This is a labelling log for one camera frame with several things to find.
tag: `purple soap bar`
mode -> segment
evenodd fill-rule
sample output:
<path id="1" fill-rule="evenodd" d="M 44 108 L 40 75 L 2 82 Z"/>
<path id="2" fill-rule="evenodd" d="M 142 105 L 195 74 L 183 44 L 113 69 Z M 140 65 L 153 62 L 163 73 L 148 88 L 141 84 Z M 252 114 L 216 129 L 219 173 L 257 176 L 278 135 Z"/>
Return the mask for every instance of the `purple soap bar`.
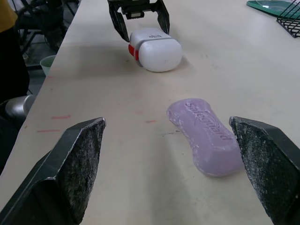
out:
<path id="1" fill-rule="evenodd" d="M 175 102 L 169 106 L 167 116 L 187 138 L 199 171 L 210 176 L 225 176 L 243 167 L 234 135 L 206 101 L 190 98 Z"/>

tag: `chair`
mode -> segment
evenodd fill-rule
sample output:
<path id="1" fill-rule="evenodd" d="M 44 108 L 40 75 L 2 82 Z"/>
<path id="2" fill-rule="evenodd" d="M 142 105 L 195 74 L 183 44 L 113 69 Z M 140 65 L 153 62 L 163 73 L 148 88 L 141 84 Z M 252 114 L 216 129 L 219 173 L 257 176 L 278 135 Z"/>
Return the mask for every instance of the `chair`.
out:
<path id="1" fill-rule="evenodd" d="M 20 35 L 21 52 L 25 53 L 37 34 L 44 35 L 46 43 L 55 52 L 67 32 L 63 23 L 64 7 L 61 0 L 33 0 L 28 3 L 21 0 L 24 7 L 20 9 L 15 28 L 23 30 Z"/>

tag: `table surface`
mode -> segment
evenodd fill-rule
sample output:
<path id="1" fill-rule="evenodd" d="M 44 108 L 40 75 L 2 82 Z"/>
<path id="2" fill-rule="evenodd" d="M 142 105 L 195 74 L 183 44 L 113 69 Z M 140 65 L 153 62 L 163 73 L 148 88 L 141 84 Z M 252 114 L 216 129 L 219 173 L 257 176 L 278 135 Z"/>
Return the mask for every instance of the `table surface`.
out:
<path id="1" fill-rule="evenodd" d="M 195 168 L 166 110 L 203 98 L 228 128 L 232 115 L 261 120 L 299 146 L 299 40 L 246 1 L 165 4 L 184 58 L 174 71 L 152 73 L 128 53 L 107 1 L 82 0 L 0 177 L 0 209 L 66 128 L 105 117 L 83 225 L 272 224 L 244 171 L 210 178 Z M 126 23 L 129 33 L 158 27 L 154 13 Z"/>

